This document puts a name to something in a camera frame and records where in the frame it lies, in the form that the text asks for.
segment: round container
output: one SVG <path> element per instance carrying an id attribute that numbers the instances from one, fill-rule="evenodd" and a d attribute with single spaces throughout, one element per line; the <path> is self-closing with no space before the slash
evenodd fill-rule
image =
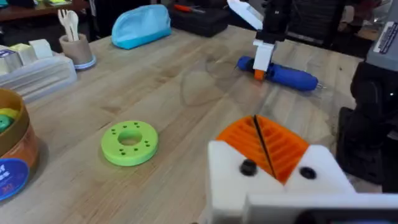
<path id="1" fill-rule="evenodd" d="M 39 149 L 22 98 L 0 89 L 0 108 L 19 111 L 13 124 L 0 134 L 0 201 L 21 191 L 33 176 Z"/>
<path id="2" fill-rule="evenodd" d="M 29 115 L 22 98 L 10 90 L 0 89 L 0 108 L 19 111 L 13 124 L 0 134 L 0 157 L 10 151 L 25 135 L 29 125 Z"/>
<path id="3" fill-rule="evenodd" d="M 79 34 L 78 41 L 69 42 L 65 35 L 63 35 L 59 41 L 63 53 L 65 56 L 72 59 L 75 65 L 85 65 L 93 61 L 93 54 L 91 53 L 90 46 L 84 34 Z"/>

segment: green donut-shaped part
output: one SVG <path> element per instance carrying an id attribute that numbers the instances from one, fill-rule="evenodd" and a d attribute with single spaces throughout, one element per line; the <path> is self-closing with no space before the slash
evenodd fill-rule
<path id="1" fill-rule="evenodd" d="M 122 144 L 135 139 L 136 144 Z M 135 166 L 148 161 L 157 150 L 158 136 L 155 129 L 142 121 L 125 121 L 109 128 L 101 140 L 105 158 L 119 166 Z"/>

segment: wooden table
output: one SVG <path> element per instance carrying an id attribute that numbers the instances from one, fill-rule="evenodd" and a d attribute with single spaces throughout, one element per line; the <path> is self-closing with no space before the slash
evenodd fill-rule
<path id="1" fill-rule="evenodd" d="M 208 141 L 249 114 L 334 149 L 338 112 L 354 106 L 349 85 L 360 59 L 279 44 L 277 63 L 307 70 L 326 86 L 299 93 L 233 72 L 240 56 L 254 55 L 254 36 L 230 26 L 211 39 L 173 30 L 133 50 L 117 49 L 110 38 L 91 43 L 95 68 L 28 105 L 41 165 L 27 188 L 1 205 L 1 223 L 195 221 L 206 202 Z M 104 132 L 126 120 L 147 122 L 160 137 L 157 154 L 136 167 L 114 166 L 100 149 Z"/>
<path id="2" fill-rule="evenodd" d="M 79 11 L 89 7 L 90 4 L 84 0 L 73 0 L 71 4 L 62 6 L 51 6 L 44 1 L 39 2 L 34 8 L 8 6 L 0 10 L 0 22 L 22 19 L 26 17 L 44 16 L 47 14 L 56 14 L 58 9 Z"/>

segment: utensil holder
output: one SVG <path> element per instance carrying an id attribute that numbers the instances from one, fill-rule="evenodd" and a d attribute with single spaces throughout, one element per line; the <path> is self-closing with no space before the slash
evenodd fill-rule
<path id="1" fill-rule="evenodd" d="M 79 34 L 79 40 L 69 42 L 66 35 L 61 36 L 60 44 L 65 56 L 73 60 L 75 68 L 79 68 L 82 65 L 88 65 L 88 68 L 94 65 L 92 62 L 95 61 L 95 57 L 91 53 L 90 46 L 88 45 L 87 38 L 84 34 Z"/>

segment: hole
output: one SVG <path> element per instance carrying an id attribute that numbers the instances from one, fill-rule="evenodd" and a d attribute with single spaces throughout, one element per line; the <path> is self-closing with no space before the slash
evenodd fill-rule
<path id="1" fill-rule="evenodd" d="M 123 146 L 133 146 L 139 143 L 142 139 L 142 135 L 139 131 L 126 130 L 119 134 L 118 141 Z"/>
<path id="2" fill-rule="evenodd" d="M 308 180 L 313 180 L 317 178 L 317 173 L 311 167 L 300 168 L 300 174 Z"/>

